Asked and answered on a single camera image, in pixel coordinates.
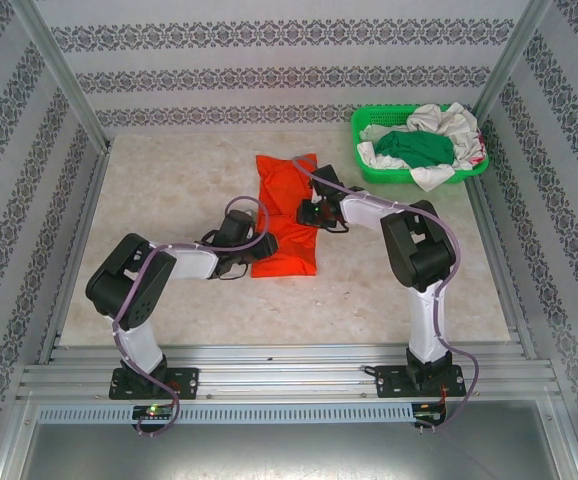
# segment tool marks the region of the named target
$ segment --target patterned wall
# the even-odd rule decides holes
[[[554,2],[486,126],[483,176],[539,354],[578,435],[578,0]]]
[[[361,104],[474,104],[526,4],[38,2],[110,136],[346,128]]]
[[[0,427],[19,367],[38,358],[97,158],[0,0]]]

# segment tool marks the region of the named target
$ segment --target red cloth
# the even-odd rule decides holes
[[[305,155],[314,162],[301,162],[309,171],[316,169],[316,155]],[[318,229],[296,223],[300,202],[311,199],[309,178],[300,173],[290,160],[256,156],[260,174],[258,198],[269,210],[269,231],[278,241],[278,251],[271,257],[255,262],[251,276],[285,277],[316,274],[316,235]],[[258,211],[257,230],[262,231],[264,214]]]

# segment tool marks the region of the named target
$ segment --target plastic basket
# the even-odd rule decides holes
[[[367,125],[382,125],[391,127],[393,125],[404,125],[407,123],[407,118],[420,105],[383,105],[383,106],[369,106],[362,107],[356,110],[351,116],[351,129],[353,131],[353,143],[356,151],[356,162],[362,171],[362,178],[369,183],[415,183],[411,172],[405,168],[392,170],[378,170],[371,168],[360,158],[358,153],[358,144],[360,140],[360,132],[364,130]],[[440,109],[445,111],[449,105],[441,105]],[[462,182],[465,178],[474,175],[480,175],[489,166],[489,156],[485,156],[484,160],[476,165],[473,170],[456,170],[456,173],[447,180],[447,183]]]

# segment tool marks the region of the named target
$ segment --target green cloth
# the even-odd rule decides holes
[[[411,168],[453,164],[453,142],[436,133],[389,132],[374,148],[376,155],[401,158]]]

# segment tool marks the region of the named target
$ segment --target ventilated grille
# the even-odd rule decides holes
[[[126,424],[131,406],[46,406],[41,424]],[[289,424],[411,422],[410,403],[378,405],[183,405],[177,423],[183,424]],[[155,420],[153,423],[164,423]]]

